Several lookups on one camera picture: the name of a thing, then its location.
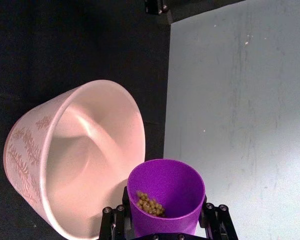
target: black fabric background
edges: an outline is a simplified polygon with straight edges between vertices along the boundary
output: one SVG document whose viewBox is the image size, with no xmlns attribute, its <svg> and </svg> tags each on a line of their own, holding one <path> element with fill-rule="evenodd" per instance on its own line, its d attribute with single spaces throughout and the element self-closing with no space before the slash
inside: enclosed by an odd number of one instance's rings
<svg viewBox="0 0 300 240">
<path fill-rule="evenodd" d="M 61 240 L 8 182 L 3 150 L 31 108 L 97 79 L 136 100 L 146 160 L 163 156 L 170 27 L 142 0 L 0 1 L 0 240 Z"/>
</svg>

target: screw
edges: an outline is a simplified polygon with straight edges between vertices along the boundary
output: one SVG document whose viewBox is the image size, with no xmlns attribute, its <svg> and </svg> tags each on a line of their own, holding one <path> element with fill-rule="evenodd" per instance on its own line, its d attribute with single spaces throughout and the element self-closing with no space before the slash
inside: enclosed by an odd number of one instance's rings
<svg viewBox="0 0 300 240">
<path fill-rule="evenodd" d="M 214 206 L 210 202 L 208 202 L 205 206 L 206 206 L 207 209 L 213 209 L 214 208 Z"/>
<path fill-rule="evenodd" d="M 222 211 L 227 211 L 227 206 L 226 206 L 226 205 L 221 204 L 221 205 L 219 206 L 219 208 L 220 208 Z"/>
<path fill-rule="evenodd" d="M 119 206 L 118 206 L 118 210 L 119 210 L 119 211 L 123 211 L 123 210 L 125 210 L 125 207 L 124 207 L 123 205 L 119 205 Z"/>
<path fill-rule="evenodd" d="M 105 214 L 108 214 L 108 213 L 110 213 L 111 212 L 111 207 L 109 207 L 109 206 L 106 206 L 104 209 L 103 209 L 103 212 L 105 213 Z"/>
<path fill-rule="evenodd" d="M 178 235 L 178 240 L 185 240 L 185 235 L 183 235 L 183 234 L 179 234 Z"/>
</svg>

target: white surface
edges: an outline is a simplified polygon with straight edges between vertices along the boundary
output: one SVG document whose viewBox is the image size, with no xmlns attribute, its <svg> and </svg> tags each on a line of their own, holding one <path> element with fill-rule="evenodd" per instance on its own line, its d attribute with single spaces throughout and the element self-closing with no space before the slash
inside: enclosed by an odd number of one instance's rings
<svg viewBox="0 0 300 240">
<path fill-rule="evenodd" d="M 172 25 L 164 157 L 200 172 L 239 239 L 300 239 L 300 0 Z"/>
</svg>

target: pink bowl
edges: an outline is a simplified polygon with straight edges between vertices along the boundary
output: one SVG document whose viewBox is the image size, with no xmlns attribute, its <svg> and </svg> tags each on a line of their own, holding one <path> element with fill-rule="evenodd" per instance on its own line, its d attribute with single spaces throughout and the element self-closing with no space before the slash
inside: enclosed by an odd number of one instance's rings
<svg viewBox="0 0 300 240">
<path fill-rule="evenodd" d="M 121 203 L 145 159 L 138 106 L 119 84 L 96 80 L 27 112 L 4 146 L 15 190 L 67 239 L 99 237 L 102 209 Z"/>
</svg>

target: cup rim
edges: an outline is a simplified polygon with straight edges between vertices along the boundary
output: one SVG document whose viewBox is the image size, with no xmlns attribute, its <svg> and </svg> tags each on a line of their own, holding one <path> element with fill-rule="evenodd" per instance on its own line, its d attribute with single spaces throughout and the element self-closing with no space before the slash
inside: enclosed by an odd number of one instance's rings
<svg viewBox="0 0 300 240">
<path fill-rule="evenodd" d="M 101 79 L 101 80 L 94 80 L 94 81 L 90 81 L 88 83 L 85 83 L 75 89 L 73 89 L 73 92 L 63 101 L 63 103 L 61 104 L 61 106 L 58 108 L 57 112 L 55 113 L 55 115 L 53 116 L 52 120 L 51 120 L 51 124 L 47 130 L 47 134 L 46 137 L 44 139 L 43 142 L 43 149 L 46 149 L 46 151 L 42 152 L 41 158 L 40 158 L 40 166 L 39 166 L 39 179 L 40 179 L 40 193 L 42 196 L 42 206 L 44 209 L 44 212 L 46 214 L 46 217 L 48 219 L 48 221 L 50 222 L 50 224 L 53 226 L 53 228 L 55 228 L 55 230 L 60 233 L 63 237 L 68 238 L 68 239 L 75 239 L 75 240 L 94 240 L 94 239 L 98 239 L 99 238 L 99 233 L 96 236 L 92 236 L 92 237 L 77 237 L 74 236 L 72 234 L 70 234 L 69 232 L 67 232 L 66 230 L 64 230 L 64 228 L 58 223 L 57 219 L 55 218 L 52 209 L 50 207 L 50 203 L 48 200 L 48 196 L 47 196 L 47 191 L 46 191 L 46 172 L 47 172 L 47 161 L 48 161 L 48 155 L 49 155 L 49 150 L 50 150 L 50 145 L 51 145 L 51 141 L 52 141 L 52 137 L 53 137 L 53 133 L 54 130 L 60 120 L 60 118 L 62 117 L 62 115 L 64 114 L 64 112 L 66 111 L 66 109 L 68 108 L 68 106 L 73 102 L 73 100 L 79 95 L 81 94 L 83 91 L 85 91 L 86 89 L 90 88 L 91 86 L 97 86 L 100 84 L 106 84 L 109 85 L 113 88 L 116 88 L 118 91 L 122 92 L 130 101 L 130 103 L 140 112 L 138 105 L 136 103 L 136 101 L 134 100 L 134 98 L 130 95 L 130 93 L 120 84 L 114 82 L 114 81 L 110 81 L 110 80 L 105 80 L 105 79 Z M 142 116 L 141 114 L 139 115 L 139 122 L 140 125 L 143 126 L 143 120 L 142 120 Z M 145 129 L 144 127 L 142 127 L 142 131 L 143 131 L 143 147 L 141 149 L 141 153 L 143 158 L 145 157 L 145 153 L 146 153 L 146 140 L 145 140 Z"/>
<path fill-rule="evenodd" d="M 134 201 L 132 201 L 132 195 L 131 195 L 130 190 L 129 190 L 129 188 L 128 188 L 128 185 L 129 185 L 129 182 L 130 182 L 130 176 L 131 176 L 131 175 L 133 174 L 133 172 L 134 172 L 136 169 L 138 169 L 140 166 L 142 166 L 142 165 L 144 165 L 144 164 L 147 164 L 147 163 L 149 163 L 149 162 L 154 162 L 154 161 L 171 161 L 171 162 L 177 162 L 178 164 L 185 165 L 185 166 L 189 167 L 190 169 L 192 169 L 192 170 L 198 175 L 199 179 L 201 180 L 200 182 L 202 183 L 203 196 L 202 196 L 202 200 L 200 201 L 199 205 L 198 205 L 193 211 L 191 211 L 191 212 L 189 212 L 189 213 L 187 213 L 187 214 L 185 214 L 185 215 L 178 216 L 178 217 L 159 217 L 159 216 L 152 216 L 151 214 L 142 211 L 142 210 L 137 206 L 137 204 L 136 204 Z M 205 183 L 204 183 L 202 177 L 200 176 L 200 174 L 199 174 L 192 166 L 190 166 L 190 165 L 188 165 L 188 164 L 186 164 L 186 163 L 184 163 L 184 162 L 182 162 L 182 161 L 175 160 L 175 159 L 158 158 L 158 159 L 152 159 L 152 160 L 145 161 L 145 162 L 139 164 L 138 166 L 136 166 L 136 167 L 131 171 L 131 173 L 130 173 L 130 175 L 129 175 L 129 177 L 128 177 L 128 182 L 127 182 L 127 192 L 128 192 L 128 196 L 129 196 L 129 199 L 130 199 L 130 201 L 129 201 L 130 204 L 132 203 L 133 206 L 134 206 L 140 213 L 143 213 L 144 215 L 146 215 L 146 216 L 148 216 L 148 217 L 150 217 L 150 218 L 152 218 L 152 219 L 160 219 L 160 220 L 162 220 L 162 221 L 174 221 L 174 220 L 179 220 L 179 219 L 183 219 L 183 218 L 185 218 L 185 217 L 188 217 L 188 216 L 194 214 L 195 212 L 197 212 L 198 209 L 201 209 L 201 208 L 202 208 L 202 205 L 203 205 L 204 199 L 205 199 L 205 195 L 206 195 L 206 187 L 205 187 Z"/>
</svg>

